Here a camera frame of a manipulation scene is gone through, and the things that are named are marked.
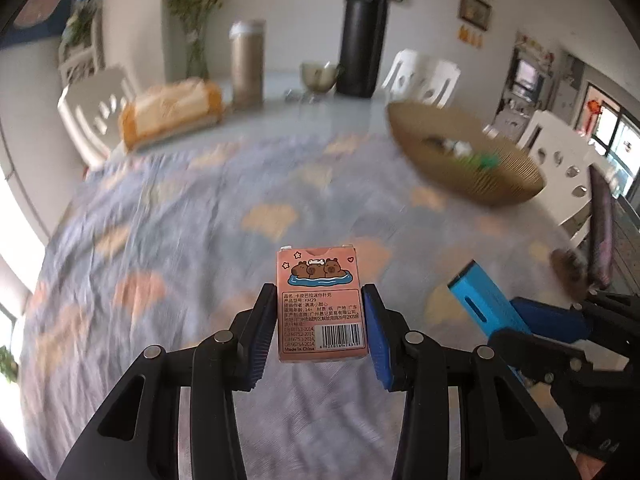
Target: white tumbler lid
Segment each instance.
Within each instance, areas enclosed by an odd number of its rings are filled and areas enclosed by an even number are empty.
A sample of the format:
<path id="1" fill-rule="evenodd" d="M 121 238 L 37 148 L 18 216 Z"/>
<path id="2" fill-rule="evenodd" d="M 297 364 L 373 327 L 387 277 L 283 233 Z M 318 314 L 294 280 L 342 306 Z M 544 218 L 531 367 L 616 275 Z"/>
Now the white tumbler lid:
<path id="1" fill-rule="evenodd" d="M 235 22 L 229 31 L 229 39 L 248 34 L 264 34 L 265 20 L 245 20 Z"/>

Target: vase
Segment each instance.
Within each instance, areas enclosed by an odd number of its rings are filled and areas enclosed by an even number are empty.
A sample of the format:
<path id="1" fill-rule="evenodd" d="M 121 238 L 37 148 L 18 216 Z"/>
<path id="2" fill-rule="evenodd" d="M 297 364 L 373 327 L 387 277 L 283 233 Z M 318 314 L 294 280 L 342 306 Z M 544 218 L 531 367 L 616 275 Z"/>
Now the vase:
<path id="1" fill-rule="evenodd" d="M 186 32 L 187 40 L 187 77 L 209 79 L 207 57 L 204 44 L 207 20 L 202 20 L 196 27 Z"/>

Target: orange package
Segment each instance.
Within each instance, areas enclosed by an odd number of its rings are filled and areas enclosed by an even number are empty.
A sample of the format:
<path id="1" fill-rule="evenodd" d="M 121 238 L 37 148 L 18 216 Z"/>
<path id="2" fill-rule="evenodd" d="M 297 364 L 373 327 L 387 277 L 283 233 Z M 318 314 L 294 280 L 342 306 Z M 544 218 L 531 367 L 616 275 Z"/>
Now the orange package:
<path id="1" fill-rule="evenodd" d="M 367 355 L 356 249 L 278 252 L 278 349 L 283 362 Z"/>

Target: brown basket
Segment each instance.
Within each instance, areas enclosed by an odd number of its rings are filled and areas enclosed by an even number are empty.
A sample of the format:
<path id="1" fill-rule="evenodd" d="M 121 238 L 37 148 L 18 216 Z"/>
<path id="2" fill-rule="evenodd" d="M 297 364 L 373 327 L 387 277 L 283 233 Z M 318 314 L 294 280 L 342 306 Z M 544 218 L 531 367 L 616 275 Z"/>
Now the brown basket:
<path id="1" fill-rule="evenodd" d="M 535 197 L 545 180 L 529 157 L 507 139 L 490 139 L 476 118 L 453 108 L 420 103 L 391 103 L 386 108 L 391 131 L 404 154 L 427 178 L 475 202 L 503 206 Z M 495 154 L 500 165 L 475 170 L 443 154 L 428 137 L 468 142 L 475 153 Z"/>

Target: doorway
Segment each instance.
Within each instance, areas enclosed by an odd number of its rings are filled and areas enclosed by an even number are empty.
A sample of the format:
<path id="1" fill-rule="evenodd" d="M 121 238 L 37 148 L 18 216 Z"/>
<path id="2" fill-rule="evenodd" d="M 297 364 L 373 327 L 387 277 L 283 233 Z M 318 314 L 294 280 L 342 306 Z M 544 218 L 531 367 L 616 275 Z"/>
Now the doorway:
<path id="1" fill-rule="evenodd" d="M 617 169 L 620 193 L 630 199 L 640 173 L 640 121 L 589 83 L 575 130 L 591 137 L 596 151 Z"/>

